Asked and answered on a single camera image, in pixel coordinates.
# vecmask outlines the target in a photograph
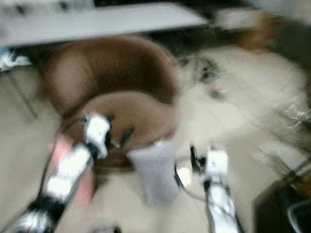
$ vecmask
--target white floor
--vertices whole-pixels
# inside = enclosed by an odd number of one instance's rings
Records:
[[[266,53],[252,55],[236,47],[205,50],[224,70],[220,86],[227,101],[218,102],[196,85],[178,99],[180,126],[176,156],[189,153],[190,142],[204,153],[209,140],[226,145],[230,155],[229,181],[245,232],[253,232],[252,202],[277,175],[257,163],[252,155],[258,144],[273,139],[269,131],[251,123],[269,121],[279,102],[287,101],[303,86],[301,72],[284,58]],[[14,73],[30,97],[35,92],[35,73]],[[36,194],[49,142],[59,124],[47,102],[34,100],[39,119],[33,120],[15,93],[8,77],[0,79],[0,224],[13,216]],[[90,232],[93,227],[118,224],[126,233],[206,233],[204,204],[181,193],[171,204],[143,204],[137,174],[107,177],[90,207],[73,203],[58,232]]]

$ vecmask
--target pink object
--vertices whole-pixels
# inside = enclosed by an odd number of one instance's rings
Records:
[[[51,161],[53,170],[56,170],[59,162],[68,155],[72,150],[72,142],[65,137],[60,137],[56,141],[54,154]],[[92,203],[94,195],[94,174],[93,171],[88,171],[80,183],[76,199],[82,205],[89,206]]]

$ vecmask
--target brown armchair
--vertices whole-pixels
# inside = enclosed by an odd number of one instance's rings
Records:
[[[106,37],[68,43],[44,67],[46,91],[74,142],[76,122],[89,112],[114,116],[111,135],[135,128],[126,149],[111,149],[96,171],[131,167],[126,153],[172,135],[177,123],[175,60],[158,45],[137,37]]]

